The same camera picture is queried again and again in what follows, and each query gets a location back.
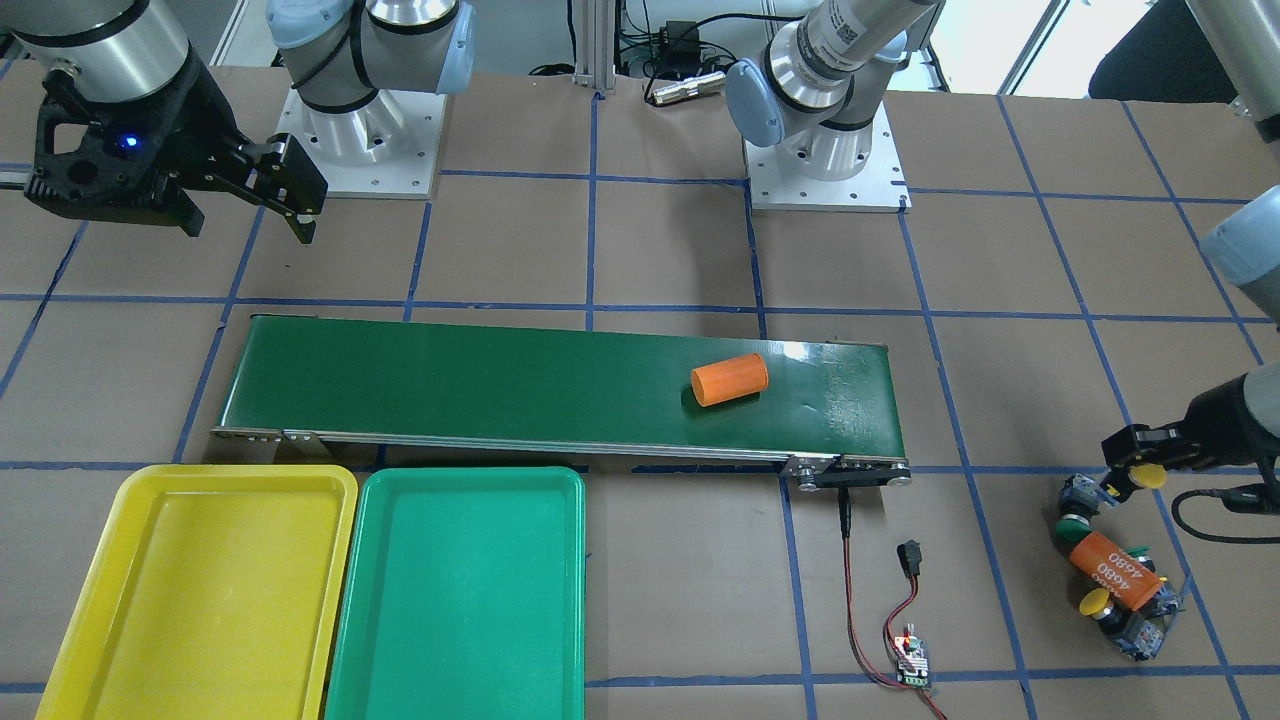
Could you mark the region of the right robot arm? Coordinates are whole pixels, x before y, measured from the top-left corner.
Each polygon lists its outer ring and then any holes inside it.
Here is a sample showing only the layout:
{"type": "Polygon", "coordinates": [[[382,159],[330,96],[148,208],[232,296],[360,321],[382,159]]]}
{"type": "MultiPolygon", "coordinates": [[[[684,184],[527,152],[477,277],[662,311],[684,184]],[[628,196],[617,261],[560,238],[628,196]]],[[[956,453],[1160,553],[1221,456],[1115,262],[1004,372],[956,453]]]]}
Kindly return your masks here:
{"type": "Polygon", "coordinates": [[[164,1],[5,1],[3,28],[44,65],[28,201],[87,222],[195,237],[195,191],[229,193],[315,234],[332,167],[411,154],[396,94],[463,92],[474,68],[465,1],[270,1],[271,41],[303,110],[262,142],[164,1]]]}

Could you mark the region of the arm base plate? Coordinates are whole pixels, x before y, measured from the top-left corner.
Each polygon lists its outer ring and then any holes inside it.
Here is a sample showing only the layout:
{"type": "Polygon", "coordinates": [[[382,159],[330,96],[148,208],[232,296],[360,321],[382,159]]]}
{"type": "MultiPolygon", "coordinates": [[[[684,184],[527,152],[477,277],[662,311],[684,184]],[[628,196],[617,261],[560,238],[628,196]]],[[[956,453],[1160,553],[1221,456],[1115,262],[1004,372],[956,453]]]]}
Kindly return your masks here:
{"type": "Polygon", "coordinates": [[[899,213],[913,206],[884,104],[869,126],[818,126],[772,147],[742,141],[756,211],[899,213]]]}
{"type": "Polygon", "coordinates": [[[343,114],[307,106],[297,91],[285,96],[279,132],[303,145],[328,182],[332,199],[428,200],[449,97],[381,90],[367,105],[343,114]]]}

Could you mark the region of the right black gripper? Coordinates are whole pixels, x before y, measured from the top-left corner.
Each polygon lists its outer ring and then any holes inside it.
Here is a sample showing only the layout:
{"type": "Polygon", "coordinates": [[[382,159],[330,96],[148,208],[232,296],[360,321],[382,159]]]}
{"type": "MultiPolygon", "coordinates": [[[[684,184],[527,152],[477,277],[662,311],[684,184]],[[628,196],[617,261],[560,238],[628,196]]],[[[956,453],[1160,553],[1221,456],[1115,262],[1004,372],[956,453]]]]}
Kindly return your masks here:
{"type": "Polygon", "coordinates": [[[204,214],[189,191],[229,193],[312,243],[325,177],[292,135],[250,141],[193,49],[161,88],[129,101],[91,101],[79,78],[58,60],[42,79],[27,200],[67,219],[169,225],[196,237],[204,214]]]}

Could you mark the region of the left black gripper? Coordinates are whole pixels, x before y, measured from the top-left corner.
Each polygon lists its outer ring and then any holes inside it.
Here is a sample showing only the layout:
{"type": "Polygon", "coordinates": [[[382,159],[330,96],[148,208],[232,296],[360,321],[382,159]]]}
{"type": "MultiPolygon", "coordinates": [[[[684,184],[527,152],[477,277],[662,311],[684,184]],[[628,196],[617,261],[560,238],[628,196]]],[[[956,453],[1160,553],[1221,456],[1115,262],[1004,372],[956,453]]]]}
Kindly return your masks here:
{"type": "Polygon", "coordinates": [[[1110,468],[1151,462],[1170,473],[1247,466],[1257,460],[1251,423],[1243,386],[1217,386],[1190,401],[1181,430],[1176,424],[1133,424],[1103,439],[1101,451],[1110,468]]]}

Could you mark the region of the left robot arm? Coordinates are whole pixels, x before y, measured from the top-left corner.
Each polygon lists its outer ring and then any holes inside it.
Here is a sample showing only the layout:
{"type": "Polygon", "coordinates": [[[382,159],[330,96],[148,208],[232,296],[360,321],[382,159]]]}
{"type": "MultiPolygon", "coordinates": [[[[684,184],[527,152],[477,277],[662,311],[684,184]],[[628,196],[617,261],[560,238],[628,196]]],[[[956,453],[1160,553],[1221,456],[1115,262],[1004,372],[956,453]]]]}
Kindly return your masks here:
{"type": "MultiPolygon", "coordinates": [[[[887,87],[872,64],[895,64],[908,27],[929,1],[823,1],[785,24],[765,49],[736,61],[726,102],[740,135],[772,149],[792,138],[860,135],[887,87]]],[[[1277,141],[1277,4],[1187,1],[1197,33],[1267,143],[1277,141]]],[[[1219,275],[1277,316],[1277,191],[1268,190],[1216,225],[1201,247],[1219,275]]],[[[1132,424],[1102,443],[1125,487],[1137,468],[1203,471],[1253,465],[1262,482],[1242,491],[1249,507],[1277,498],[1277,365],[1268,364],[1194,397],[1162,427],[1132,424]]]]}

